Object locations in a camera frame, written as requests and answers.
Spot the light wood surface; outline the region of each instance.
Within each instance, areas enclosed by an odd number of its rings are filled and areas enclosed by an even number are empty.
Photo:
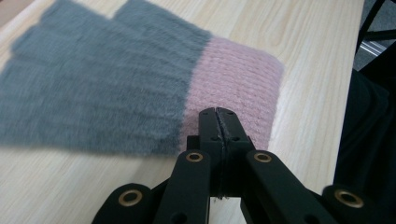
[[[79,2],[111,18],[124,1]],[[363,0],[152,2],[285,64],[269,150],[309,189],[321,192],[331,184]],[[52,3],[35,0],[0,28],[0,69],[13,40]],[[2,147],[0,223],[89,223],[113,189],[131,182],[152,188],[174,163],[175,158]],[[210,223],[244,223],[238,200],[211,201]]]

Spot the knitted cuff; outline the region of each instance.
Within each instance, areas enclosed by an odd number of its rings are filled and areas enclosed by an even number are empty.
[[[14,45],[0,76],[0,142],[174,154],[198,112],[238,113],[266,149],[281,64],[144,1],[109,21],[56,2]]]

